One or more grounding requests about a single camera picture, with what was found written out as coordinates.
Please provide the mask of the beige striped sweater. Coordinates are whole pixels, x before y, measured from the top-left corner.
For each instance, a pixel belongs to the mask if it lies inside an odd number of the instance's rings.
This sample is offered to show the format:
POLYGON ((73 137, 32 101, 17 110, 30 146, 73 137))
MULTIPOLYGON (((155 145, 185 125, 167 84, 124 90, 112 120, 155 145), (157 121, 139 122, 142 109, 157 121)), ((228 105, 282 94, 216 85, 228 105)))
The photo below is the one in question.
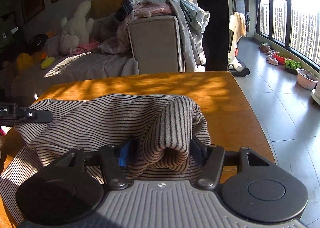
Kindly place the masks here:
POLYGON ((24 146, 1 175, 1 198, 16 222, 23 216, 17 188, 70 149, 97 151, 133 138, 137 155, 124 169, 129 179, 195 180, 199 169, 190 142, 209 145, 207 121, 199 105, 184 95, 109 94, 88 101, 46 99, 34 110, 53 114, 50 123, 17 122, 24 146))

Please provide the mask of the pile of clothes on chair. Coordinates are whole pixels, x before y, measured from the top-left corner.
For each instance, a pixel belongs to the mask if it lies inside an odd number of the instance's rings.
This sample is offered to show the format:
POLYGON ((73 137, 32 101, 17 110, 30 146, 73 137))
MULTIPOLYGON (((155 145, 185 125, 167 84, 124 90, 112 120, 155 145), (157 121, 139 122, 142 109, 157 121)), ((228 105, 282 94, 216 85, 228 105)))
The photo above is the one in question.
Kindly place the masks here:
POLYGON ((188 0, 126 0, 101 30, 102 53, 130 51, 140 74, 203 72, 210 13, 188 0), (108 26, 118 24, 108 36, 108 26))

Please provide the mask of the yellow plush toy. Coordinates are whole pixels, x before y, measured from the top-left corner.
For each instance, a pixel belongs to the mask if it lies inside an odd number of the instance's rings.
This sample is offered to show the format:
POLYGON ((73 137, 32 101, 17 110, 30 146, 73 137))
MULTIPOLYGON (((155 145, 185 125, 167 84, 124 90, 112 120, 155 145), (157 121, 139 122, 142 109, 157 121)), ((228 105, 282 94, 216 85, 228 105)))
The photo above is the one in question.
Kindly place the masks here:
POLYGON ((36 63, 41 63, 47 57, 46 52, 36 52, 33 55, 21 53, 16 59, 16 67, 19 73, 25 71, 36 63))

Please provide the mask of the grey covered sofa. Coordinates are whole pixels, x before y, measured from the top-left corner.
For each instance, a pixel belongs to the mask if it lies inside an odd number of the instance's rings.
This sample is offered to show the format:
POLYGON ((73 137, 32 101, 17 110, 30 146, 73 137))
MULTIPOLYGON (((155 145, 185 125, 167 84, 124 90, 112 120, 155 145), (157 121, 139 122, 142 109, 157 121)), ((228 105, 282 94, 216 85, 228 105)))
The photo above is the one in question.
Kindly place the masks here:
POLYGON ((35 62, 13 78, 7 94, 11 97, 40 96, 50 86, 73 81, 139 75, 138 63, 130 50, 121 54, 102 53, 99 49, 77 55, 59 56, 58 37, 49 43, 55 61, 46 69, 35 62))

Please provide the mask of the black cap on sofa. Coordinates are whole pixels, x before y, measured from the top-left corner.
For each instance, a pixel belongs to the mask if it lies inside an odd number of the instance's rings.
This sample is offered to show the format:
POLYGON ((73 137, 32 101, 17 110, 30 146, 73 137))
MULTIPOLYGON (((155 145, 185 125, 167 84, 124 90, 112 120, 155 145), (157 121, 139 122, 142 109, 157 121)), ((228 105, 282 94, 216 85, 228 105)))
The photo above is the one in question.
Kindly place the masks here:
POLYGON ((33 36, 28 42, 28 51, 31 53, 41 51, 44 48, 47 40, 47 34, 37 34, 33 36))

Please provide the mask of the pink cloth on sofa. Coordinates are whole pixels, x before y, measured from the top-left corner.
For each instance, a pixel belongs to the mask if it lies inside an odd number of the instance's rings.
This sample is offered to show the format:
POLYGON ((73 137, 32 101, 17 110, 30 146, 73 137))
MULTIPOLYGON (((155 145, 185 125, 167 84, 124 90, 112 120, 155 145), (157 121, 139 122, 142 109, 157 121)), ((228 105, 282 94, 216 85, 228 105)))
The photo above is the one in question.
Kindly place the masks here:
POLYGON ((91 52, 92 50, 98 48, 99 42, 95 39, 91 39, 89 43, 78 45, 75 49, 69 51, 70 55, 78 55, 85 52, 91 52))

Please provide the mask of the white plush rabbit toy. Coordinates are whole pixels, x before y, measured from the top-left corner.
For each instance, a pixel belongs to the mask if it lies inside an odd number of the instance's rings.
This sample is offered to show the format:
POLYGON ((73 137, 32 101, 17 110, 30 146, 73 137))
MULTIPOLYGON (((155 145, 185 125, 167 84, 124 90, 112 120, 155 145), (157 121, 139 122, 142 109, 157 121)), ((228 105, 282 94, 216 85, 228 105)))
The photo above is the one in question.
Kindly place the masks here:
POLYGON ((79 45, 89 44, 94 20, 93 18, 86 19, 86 17, 89 14, 91 6, 91 1, 83 1, 77 6, 70 20, 67 17, 61 19, 62 33, 59 43, 61 54, 67 55, 79 45))

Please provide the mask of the white upright vacuum cleaner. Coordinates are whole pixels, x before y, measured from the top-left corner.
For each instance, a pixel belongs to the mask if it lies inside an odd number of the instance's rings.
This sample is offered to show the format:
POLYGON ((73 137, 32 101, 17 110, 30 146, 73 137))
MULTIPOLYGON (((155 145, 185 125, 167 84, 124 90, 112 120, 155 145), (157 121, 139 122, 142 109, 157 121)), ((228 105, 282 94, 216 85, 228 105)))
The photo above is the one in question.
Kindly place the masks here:
POLYGON ((246 20, 243 13, 235 11, 236 0, 233 0, 232 11, 229 19, 229 50, 228 50, 228 70, 234 77, 246 77, 250 70, 237 58, 238 42, 242 37, 246 37, 246 20))

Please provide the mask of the red flower pot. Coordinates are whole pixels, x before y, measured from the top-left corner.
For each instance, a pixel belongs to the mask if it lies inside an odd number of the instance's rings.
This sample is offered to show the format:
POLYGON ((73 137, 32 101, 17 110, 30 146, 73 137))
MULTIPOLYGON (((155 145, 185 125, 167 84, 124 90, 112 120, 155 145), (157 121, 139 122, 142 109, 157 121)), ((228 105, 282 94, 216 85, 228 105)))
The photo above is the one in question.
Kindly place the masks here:
POLYGON ((284 65, 285 64, 285 60, 288 58, 287 55, 285 55, 284 53, 281 52, 273 52, 273 58, 277 59, 278 64, 280 65, 284 65))

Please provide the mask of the small green potted plant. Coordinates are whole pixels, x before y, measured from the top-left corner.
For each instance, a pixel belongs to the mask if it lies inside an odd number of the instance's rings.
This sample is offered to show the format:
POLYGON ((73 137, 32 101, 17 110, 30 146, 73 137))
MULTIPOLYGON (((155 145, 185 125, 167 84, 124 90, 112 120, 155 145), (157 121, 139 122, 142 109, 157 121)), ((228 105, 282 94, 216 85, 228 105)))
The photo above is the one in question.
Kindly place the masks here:
POLYGON ((284 66, 289 73, 294 75, 297 75, 296 69, 302 67, 299 61, 295 61, 289 58, 285 59, 284 66))

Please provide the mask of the yellow sofa cushion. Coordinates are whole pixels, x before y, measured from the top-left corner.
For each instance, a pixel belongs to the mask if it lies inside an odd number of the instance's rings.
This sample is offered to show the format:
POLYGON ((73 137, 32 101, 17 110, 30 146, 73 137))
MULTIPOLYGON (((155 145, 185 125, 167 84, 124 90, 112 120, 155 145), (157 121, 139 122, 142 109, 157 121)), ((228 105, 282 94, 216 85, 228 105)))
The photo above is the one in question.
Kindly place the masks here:
POLYGON ((107 17, 110 14, 115 13, 122 4, 123 0, 94 0, 91 1, 91 9, 89 11, 89 17, 94 20, 107 17))

